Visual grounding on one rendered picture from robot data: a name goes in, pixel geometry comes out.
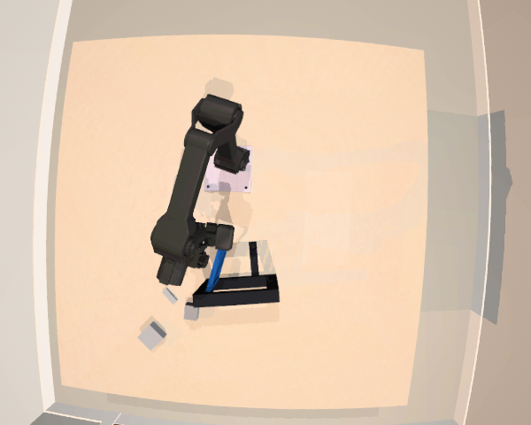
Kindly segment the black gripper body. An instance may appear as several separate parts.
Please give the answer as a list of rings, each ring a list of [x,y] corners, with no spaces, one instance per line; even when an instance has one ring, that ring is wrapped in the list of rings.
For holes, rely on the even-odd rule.
[[[200,233],[199,242],[196,244],[198,249],[199,244],[215,242],[215,250],[230,251],[233,246],[235,228],[232,225],[218,224],[217,227],[207,225],[206,223],[196,222],[196,227]],[[217,229],[217,232],[216,232]]]

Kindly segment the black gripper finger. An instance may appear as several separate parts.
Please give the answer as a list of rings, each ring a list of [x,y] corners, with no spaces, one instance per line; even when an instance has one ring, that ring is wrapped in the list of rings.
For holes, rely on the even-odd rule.
[[[207,225],[211,225],[211,226],[215,226],[215,227],[218,226],[216,223],[211,223],[211,222],[207,222],[206,226],[207,226]],[[208,243],[208,247],[215,247],[215,244],[216,244],[216,241],[215,241],[215,242]]]

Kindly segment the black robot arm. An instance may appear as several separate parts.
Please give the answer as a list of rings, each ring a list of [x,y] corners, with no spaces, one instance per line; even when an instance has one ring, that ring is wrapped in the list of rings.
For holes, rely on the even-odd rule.
[[[216,151],[214,167],[232,174],[245,171],[250,162],[250,151],[236,146],[244,116],[241,104],[207,94],[191,114],[169,206],[150,235],[154,252],[163,256],[158,282],[166,286],[181,286],[187,267],[201,269],[208,264],[210,255],[204,251],[208,243],[200,243],[196,249],[200,233],[193,213],[210,157]],[[197,129],[198,121],[212,133]]]

